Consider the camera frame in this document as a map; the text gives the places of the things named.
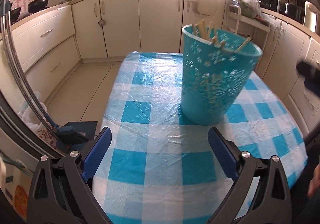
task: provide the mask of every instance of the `plastic tablecloth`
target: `plastic tablecloth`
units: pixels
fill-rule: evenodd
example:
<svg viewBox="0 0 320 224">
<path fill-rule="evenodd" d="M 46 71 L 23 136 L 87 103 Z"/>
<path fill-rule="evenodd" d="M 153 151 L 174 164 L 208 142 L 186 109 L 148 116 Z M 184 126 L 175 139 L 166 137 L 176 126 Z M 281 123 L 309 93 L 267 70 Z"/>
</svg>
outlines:
<svg viewBox="0 0 320 224">
<path fill-rule="evenodd" d="M 204 224 L 232 185 L 208 143 L 210 126 L 181 112 L 182 54 L 129 54 L 110 95 L 102 127 L 112 142 L 92 192 L 114 224 Z M 253 72 L 216 127 L 253 156 L 281 158 L 292 187 L 306 165 L 301 132 Z M 257 187 L 254 178 L 238 216 Z"/>
</svg>

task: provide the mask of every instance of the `trash bin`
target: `trash bin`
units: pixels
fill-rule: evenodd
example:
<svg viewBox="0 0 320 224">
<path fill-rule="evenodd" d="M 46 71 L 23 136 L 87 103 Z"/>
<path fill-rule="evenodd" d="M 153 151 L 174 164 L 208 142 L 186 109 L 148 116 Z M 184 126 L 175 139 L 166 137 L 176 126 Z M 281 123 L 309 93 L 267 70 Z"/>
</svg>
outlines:
<svg viewBox="0 0 320 224">
<path fill-rule="evenodd" d="M 213 125 L 219 122 L 244 87 L 262 51 L 250 42 L 235 52 L 245 38 L 232 32 L 217 30 L 219 41 L 226 42 L 219 48 L 193 35 L 191 25 L 184 26 L 182 31 L 181 109 L 192 122 Z"/>
</svg>

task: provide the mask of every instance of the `silver bolt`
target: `silver bolt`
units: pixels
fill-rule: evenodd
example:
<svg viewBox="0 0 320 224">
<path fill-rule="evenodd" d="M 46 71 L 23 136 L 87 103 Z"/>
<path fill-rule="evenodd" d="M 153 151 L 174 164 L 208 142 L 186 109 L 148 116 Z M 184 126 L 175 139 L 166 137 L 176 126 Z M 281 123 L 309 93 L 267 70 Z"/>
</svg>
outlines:
<svg viewBox="0 0 320 224">
<path fill-rule="evenodd" d="M 48 156 L 46 155 L 42 155 L 40 158 L 41 161 L 46 161 L 47 159 L 48 159 Z"/>
<path fill-rule="evenodd" d="M 248 151 L 243 151 L 243 152 L 241 153 L 241 155 L 242 155 L 244 158 L 249 158 L 251 154 L 250 154 Z"/>
<path fill-rule="evenodd" d="M 79 152 L 78 151 L 72 151 L 71 153 L 70 153 L 70 156 L 71 157 L 77 157 L 79 155 Z"/>
<path fill-rule="evenodd" d="M 272 159 L 273 159 L 274 161 L 280 161 L 280 158 L 279 158 L 278 156 L 276 156 L 276 155 L 274 155 L 274 156 L 272 157 Z"/>
</svg>

